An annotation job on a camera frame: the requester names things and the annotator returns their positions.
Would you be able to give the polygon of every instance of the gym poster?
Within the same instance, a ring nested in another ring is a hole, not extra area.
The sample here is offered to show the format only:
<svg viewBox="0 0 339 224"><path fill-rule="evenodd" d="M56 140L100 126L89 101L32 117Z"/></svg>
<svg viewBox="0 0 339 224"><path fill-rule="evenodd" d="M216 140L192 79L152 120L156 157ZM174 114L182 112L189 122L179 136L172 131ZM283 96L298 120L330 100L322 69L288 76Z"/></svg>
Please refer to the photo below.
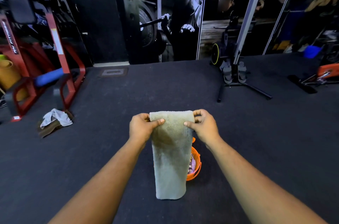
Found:
<svg viewBox="0 0 339 224"><path fill-rule="evenodd" d="M338 0L288 0L266 54L303 51L325 27L336 30L335 15Z"/></svg>
<svg viewBox="0 0 339 224"><path fill-rule="evenodd" d="M201 40L198 58L210 57L212 45L220 41L223 29L215 27L227 26L230 16L238 16L242 23L249 0L205 0ZM241 51L242 56L261 55L278 19L285 0L259 0L254 13L255 25L247 34ZM229 38L237 40L239 31L229 33Z"/></svg>
<svg viewBox="0 0 339 224"><path fill-rule="evenodd" d="M141 28L143 48L151 48L161 40L165 46L156 46L155 62L195 60L199 44L200 26L203 13L203 0L161 0L161 9L157 7L158 0L140 0L140 23L162 18L157 28L157 42L152 40L153 26Z"/></svg>

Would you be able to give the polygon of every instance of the black rubber floor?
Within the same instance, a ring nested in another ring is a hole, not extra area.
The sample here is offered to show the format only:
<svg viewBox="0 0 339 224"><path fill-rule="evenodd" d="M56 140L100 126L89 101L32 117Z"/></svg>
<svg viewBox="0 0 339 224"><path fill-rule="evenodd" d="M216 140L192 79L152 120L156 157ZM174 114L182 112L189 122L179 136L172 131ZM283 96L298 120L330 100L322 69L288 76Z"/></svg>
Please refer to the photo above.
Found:
<svg viewBox="0 0 339 224"><path fill-rule="evenodd" d="M46 223L128 139L140 112L205 108L221 136L249 162L329 223L339 215L339 86L309 95L287 80L313 61L291 55L245 58L245 87L216 96L218 70L207 61L130 66L127 76L90 69L71 111L74 124L41 140L36 123L53 108L48 90L18 123L0 125L0 223ZM151 145L140 155L114 223L248 223L212 154L197 140L202 169L176 201L155 197Z"/></svg>

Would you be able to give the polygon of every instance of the red metal frame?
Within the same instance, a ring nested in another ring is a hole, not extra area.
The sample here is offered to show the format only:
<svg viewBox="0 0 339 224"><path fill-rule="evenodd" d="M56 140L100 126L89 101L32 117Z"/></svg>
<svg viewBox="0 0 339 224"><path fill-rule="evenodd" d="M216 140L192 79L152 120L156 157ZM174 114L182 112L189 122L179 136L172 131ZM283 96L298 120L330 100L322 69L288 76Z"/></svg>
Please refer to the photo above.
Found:
<svg viewBox="0 0 339 224"><path fill-rule="evenodd" d="M5 14L1 14L0 18L1 18L2 28L6 34L7 41L10 47L10 51L7 51L6 55L8 55L12 61L16 62L16 65L18 69L20 70L21 75L23 76L23 78L17 83L17 86L15 87L15 89L11 91L11 95L12 95L11 100L13 101L15 105L15 109L13 110L15 110L15 112L18 113L17 115L12 116L11 121L14 122L14 121L21 120L22 116L27 113L27 111L31 108L34 102L38 99L38 97L41 95L44 89L37 90L34 87L33 78L30 75L30 72L28 71L28 68L21 54L21 49L23 49L24 46L21 45L19 40L16 39L7 16ZM26 101L22 105L20 105L19 102L17 101L16 96L17 96L18 91L24 86L28 90L29 98L27 98Z"/></svg>
<svg viewBox="0 0 339 224"><path fill-rule="evenodd" d="M61 42L58 28L57 28L57 25L56 25L56 22L53 16L53 12L51 8L49 7L46 7L46 9L47 9L47 12L45 12L46 19L47 19L48 26L53 37L53 41L54 41L54 44L55 44L55 47L58 53L58 57L61 63L62 70L65 74L69 74L68 79L65 80L65 82L63 82L62 85L60 86L60 98L63 102L63 110L67 110L70 107L70 104L72 103L85 77L86 69L85 69L85 65L80 60L79 56L77 55L73 47L68 43ZM67 60L66 60L64 49L66 49L66 51L71 55L71 57L75 60L75 62L79 66L80 73L75 81L73 81L73 77L72 77L70 68L68 66ZM69 90L69 93L66 97L64 97L63 95L63 87L65 86L65 84L67 84L67 87Z"/></svg>

